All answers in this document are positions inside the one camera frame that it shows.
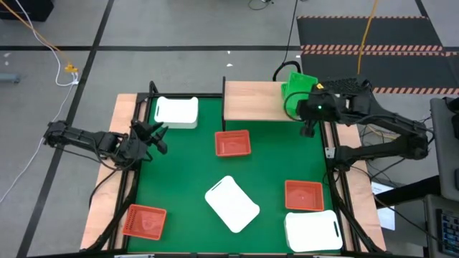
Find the white cutting board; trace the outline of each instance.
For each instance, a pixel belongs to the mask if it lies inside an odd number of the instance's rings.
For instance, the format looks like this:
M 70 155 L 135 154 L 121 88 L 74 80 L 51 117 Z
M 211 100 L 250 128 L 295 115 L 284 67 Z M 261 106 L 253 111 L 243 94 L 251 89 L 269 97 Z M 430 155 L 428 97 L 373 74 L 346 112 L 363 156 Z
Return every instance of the white cutting board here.
M 333 211 L 290 212 L 285 217 L 285 233 L 287 244 L 294 252 L 335 250 L 343 246 L 338 219 Z
M 225 176 L 210 188 L 205 199 L 233 233 L 241 232 L 260 213 L 260 207 L 231 176 Z

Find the concrete floor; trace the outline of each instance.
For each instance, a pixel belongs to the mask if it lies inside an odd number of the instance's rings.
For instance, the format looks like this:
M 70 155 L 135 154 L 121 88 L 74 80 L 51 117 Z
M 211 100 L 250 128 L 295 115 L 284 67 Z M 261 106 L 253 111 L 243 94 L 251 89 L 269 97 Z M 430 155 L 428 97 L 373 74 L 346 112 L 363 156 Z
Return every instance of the concrete floor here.
M 101 41 L 105 46 L 285 45 L 294 0 L 276 1 L 262 11 L 247 8 L 246 0 L 115 0 Z M 459 46 L 455 0 L 423 0 L 443 45 Z M 107 0 L 59 0 L 49 20 L 36 28 L 56 45 L 90 46 Z M 299 2 L 297 15 L 369 15 L 367 0 L 307 0 Z M 420 15 L 415 0 L 381 0 L 377 15 Z M 293 30 L 292 45 L 298 45 Z M 0 21 L 0 46 L 39 45 L 19 22 Z M 88 52 L 68 52 L 80 69 Z M 288 59 L 296 59 L 290 52 Z M 115 97 L 119 93 L 147 91 L 154 80 L 161 92 L 219 92 L 222 76 L 229 80 L 270 80 L 282 62 L 278 51 L 201 52 L 98 52 L 82 95 L 74 126 L 107 130 Z M 67 88 L 54 84 L 57 65 L 50 52 L 0 52 L 1 72 L 20 72 L 18 85 L 0 87 L 0 194 L 2 195 L 33 154 L 46 124 L 57 112 Z M 287 77 L 284 71 L 279 80 Z M 64 75 L 61 82 L 69 82 Z M 428 116 L 432 95 L 377 95 L 390 110 L 412 119 Z M 69 101 L 61 115 L 65 118 Z M 405 161 L 388 171 L 393 181 L 412 183 L 435 175 L 435 150 L 424 161 Z M 0 205 L 0 257 L 15 257 L 53 150 L 42 147 L 36 160 Z M 391 159 L 373 162 L 377 168 Z M 29 256 L 76 252 L 87 216 L 87 201 L 95 185 L 98 164 L 64 154 Z M 385 232 L 389 250 L 421 254 L 420 247 L 400 239 L 409 225 L 397 221 L 397 231 Z M 406 236 L 414 244 L 422 233 Z

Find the black floor mat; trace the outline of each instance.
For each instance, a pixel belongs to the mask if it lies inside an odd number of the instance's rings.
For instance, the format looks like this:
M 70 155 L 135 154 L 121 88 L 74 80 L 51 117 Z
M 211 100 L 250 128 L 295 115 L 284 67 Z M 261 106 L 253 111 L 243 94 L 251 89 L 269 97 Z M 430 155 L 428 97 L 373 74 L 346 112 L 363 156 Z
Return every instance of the black floor mat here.
M 368 17 L 300 16 L 301 45 L 360 45 Z M 375 17 L 366 38 L 368 45 L 436 45 L 440 40 L 428 18 L 422 16 Z
M 354 77 L 357 73 L 358 55 L 350 53 L 317 54 L 305 51 L 301 55 L 303 73 L 318 77 L 322 81 Z M 361 75 L 378 88 L 458 88 L 444 53 L 411 54 L 413 55 L 406 52 L 365 52 L 361 61 Z

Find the wooden table frame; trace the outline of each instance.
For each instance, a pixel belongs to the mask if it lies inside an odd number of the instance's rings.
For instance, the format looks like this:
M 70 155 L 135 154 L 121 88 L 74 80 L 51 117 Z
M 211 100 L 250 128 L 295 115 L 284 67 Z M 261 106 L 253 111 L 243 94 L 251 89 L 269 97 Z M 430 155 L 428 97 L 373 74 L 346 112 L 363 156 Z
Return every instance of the wooden table frame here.
M 279 86 L 279 82 L 272 84 L 271 82 L 263 82 L 265 84 L 270 84 L 272 87 Z M 223 97 L 223 105 L 231 103 L 231 98 L 228 97 L 228 88 L 226 89 L 226 94 L 163 94 L 165 97 L 190 97 L 190 96 L 199 96 L 199 97 Z M 253 91 L 245 90 L 249 94 L 253 94 Z M 109 131 L 119 132 L 119 133 L 129 133 L 129 125 L 131 119 L 133 119 L 133 114 L 135 109 L 138 113 L 138 119 L 143 120 L 148 116 L 145 113 L 147 102 L 144 102 L 148 98 L 148 93 L 139 93 L 137 94 L 119 94 L 116 100 L 115 108 L 113 111 L 113 116 L 110 124 Z M 225 118 L 231 118 L 231 115 L 223 110 Z M 325 124 L 323 127 L 325 129 L 326 140 L 328 141 L 328 146 L 333 146 L 333 133 L 331 131 L 331 126 Z M 357 127 L 351 126 L 346 127 L 345 125 L 337 125 L 337 138 L 342 145 L 348 145 L 350 147 L 358 147 L 361 145 L 359 132 Z M 360 168 L 363 171 L 366 171 L 366 164 L 363 161 L 358 161 L 354 164 L 354 167 Z M 98 179 L 96 184 L 102 181 L 111 171 L 105 166 L 100 166 Z M 93 202 L 90 207 L 90 211 L 87 217 L 87 223 L 85 231 L 82 238 L 81 248 L 90 246 L 94 241 L 99 237 L 100 233 L 105 229 L 108 222 L 113 218 L 115 208 L 120 205 L 121 198 L 119 196 L 123 195 L 126 197 L 127 193 L 130 190 L 131 182 L 133 178 L 133 172 L 127 173 L 116 173 L 110 180 L 103 184 L 98 192 L 93 197 Z M 340 178 L 337 182 L 338 190 L 341 196 L 344 196 L 344 191 L 341 187 Z M 376 204 L 374 203 L 373 193 L 369 178 L 367 175 L 363 174 L 362 171 L 352 168 L 349 172 L 346 173 L 347 186 L 349 186 L 349 198 L 352 202 L 352 207 L 354 211 L 354 217 L 363 227 L 364 231 L 372 238 L 374 243 L 381 249 L 385 249 L 384 238 L 382 236 L 382 230 L 379 225 L 379 219 L 377 216 Z M 118 230 L 115 238 L 112 240 L 112 247 L 114 249 L 121 249 L 126 246 L 126 238 L 123 239 L 121 234 L 121 229 L 123 228 L 126 215 L 121 219 Z M 343 230 L 343 235 L 345 239 L 346 250 L 354 250 L 354 244 L 352 242 L 351 230 L 349 223 L 345 220 L 344 216 L 341 214 L 341 228 Z

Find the red plastic tray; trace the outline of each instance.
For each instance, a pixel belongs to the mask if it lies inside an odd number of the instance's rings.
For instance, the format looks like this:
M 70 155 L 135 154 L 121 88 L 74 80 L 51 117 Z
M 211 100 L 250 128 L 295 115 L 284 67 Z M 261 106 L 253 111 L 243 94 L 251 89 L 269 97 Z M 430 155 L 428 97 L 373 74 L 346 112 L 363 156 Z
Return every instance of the red plastic tray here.
M 248 130 L 215 133 L 215 152 L 219 157 L 249 155 L 250 137 Z
M 309 181 L 285 181 L 285 207 L 304 211 L 323 211 L 322 184 Z
M 131 204 L 123 234 L 132 237 L 159 240 L 163 233 L 166 210 Z

